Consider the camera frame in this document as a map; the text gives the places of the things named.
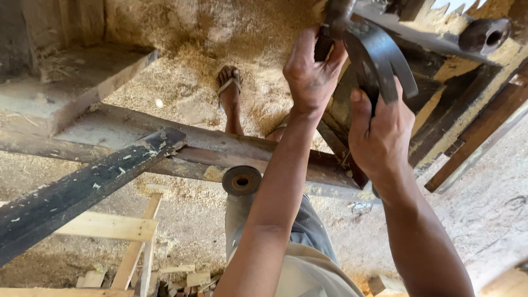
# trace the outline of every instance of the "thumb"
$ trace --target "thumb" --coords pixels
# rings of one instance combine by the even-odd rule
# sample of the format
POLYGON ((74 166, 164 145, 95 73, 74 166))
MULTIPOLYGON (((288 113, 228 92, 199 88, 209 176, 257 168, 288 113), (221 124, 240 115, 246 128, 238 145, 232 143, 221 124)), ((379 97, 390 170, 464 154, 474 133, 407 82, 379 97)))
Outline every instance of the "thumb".
POLYGON ((372 104, 362 89, 353 89, 350 96, 352 122, 350 137, 365 138, 370 129, 372 104))

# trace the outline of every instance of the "round metal disc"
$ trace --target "round metal disc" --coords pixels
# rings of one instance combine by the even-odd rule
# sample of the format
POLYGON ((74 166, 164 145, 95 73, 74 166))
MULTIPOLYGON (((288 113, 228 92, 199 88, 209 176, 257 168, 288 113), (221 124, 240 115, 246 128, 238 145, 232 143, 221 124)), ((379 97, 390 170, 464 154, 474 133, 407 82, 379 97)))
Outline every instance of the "round metal disc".
POLYGON ((233 196, 248 196, 259 189, 262 175, 251 166, 236 166, 229 169, 222 178, 222 187, 233 196))

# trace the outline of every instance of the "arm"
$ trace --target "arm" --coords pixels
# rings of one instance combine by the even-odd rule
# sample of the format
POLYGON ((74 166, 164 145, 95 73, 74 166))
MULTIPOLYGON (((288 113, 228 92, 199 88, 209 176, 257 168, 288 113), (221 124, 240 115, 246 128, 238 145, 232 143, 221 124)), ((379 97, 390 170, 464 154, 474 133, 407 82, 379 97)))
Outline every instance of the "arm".
POLYGON ((342 43, 314 61, 317 27, 297 38, 284 67, 294 106, 266 168, 237 251, 215 296, 275 296, 284 253, 303 197, 310 146, 346 59, 342 43))
POLYGON ((371 103, 351 95, 352 157, 382 197, 396 268, 410 296, 474 296, 467 271, 441 222, 423 198, 408 162, 414 114, 402 101, 371 103))

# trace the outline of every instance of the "bolt hole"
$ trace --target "bolt hole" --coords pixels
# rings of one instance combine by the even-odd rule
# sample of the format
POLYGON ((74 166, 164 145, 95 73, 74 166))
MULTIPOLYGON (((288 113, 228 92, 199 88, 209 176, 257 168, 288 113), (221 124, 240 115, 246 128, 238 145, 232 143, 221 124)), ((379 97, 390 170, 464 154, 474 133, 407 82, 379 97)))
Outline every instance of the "bolt hole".
POLYGON ((501 40, 502 32, 501 31, 495 31, 491 33, 486 40, 486 44, 489 46, 496 45, 499 40, 501 40))
POLYGON ((237 179, 237 185, 241 187, 248 185, 248 183, 249 183, 248 179, 245 179, 245 178, 237 179))

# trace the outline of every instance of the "flip-flop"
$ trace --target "flip-flop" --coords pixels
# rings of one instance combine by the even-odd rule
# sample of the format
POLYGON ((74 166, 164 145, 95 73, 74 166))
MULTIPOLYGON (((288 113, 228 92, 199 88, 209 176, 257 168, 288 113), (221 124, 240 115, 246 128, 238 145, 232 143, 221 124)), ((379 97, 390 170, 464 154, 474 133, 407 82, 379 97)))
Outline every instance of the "flip-flop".
POLYGON ((240 86, 240 82, 238 81, 238 79, 236 79, 235 77, 232 77, 230 79, 228 79, 224 84, 223 86, 220 87, 220 89, 218 89, 218 92, 216 93, 216 96, 218 98, 218 106, 220 107, 220 110, 225 113, 225 110, 222 106, 222 101, 220 100, 220 93, 222 93, 223 91, 225 91, 225 89, 227 89, 227 87, 232 83, 234 82, 234 84, 238 87, 238 94, 240 94, 240 92, 242 91, 242 86, 240 86))
POLYGON ((280 121, 280 124, 277 127, 275 127, 275 129, 273 129, 273 131, 271 131, 268 135, 266 135, 266 138, 268 138, 268 136, 271 135, 271 133, 279 130, 280 128, 286 128, 286 126, 288 125, 289 120, 290 120, 290 114, 288 114, 286 117, 284 117, 282 119, 282 121, 280 121))

